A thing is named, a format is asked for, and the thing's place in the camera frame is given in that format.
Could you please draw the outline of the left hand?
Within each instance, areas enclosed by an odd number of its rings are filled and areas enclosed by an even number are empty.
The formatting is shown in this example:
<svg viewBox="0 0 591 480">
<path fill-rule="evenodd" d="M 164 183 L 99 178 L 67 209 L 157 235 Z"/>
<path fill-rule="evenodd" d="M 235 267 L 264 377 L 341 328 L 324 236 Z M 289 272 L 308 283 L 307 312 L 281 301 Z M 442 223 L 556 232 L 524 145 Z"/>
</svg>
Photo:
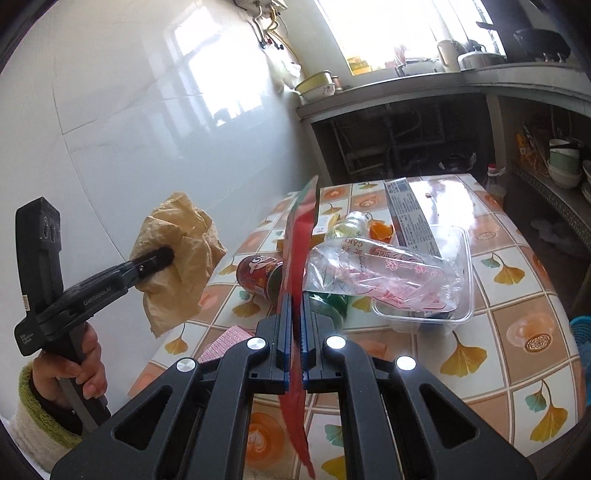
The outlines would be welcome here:
<svg viewBox="0 0 591 480">
<path fill-rule="evenodd" d="M 84 360 L 80 365 L 45 351 L 32 363 L 32 381 L 37 392 L 60 408 L 70 408 L 71 404 L 59 385 L 59 379 L 74 379 L 77 385 L 82 386 L 86 399 L 98 398 L 106 392 L 107 379 L 101 360 L 102 350 L 97 333 L 90 324 L 85 326 L 81 348 Z"/>
</svg>

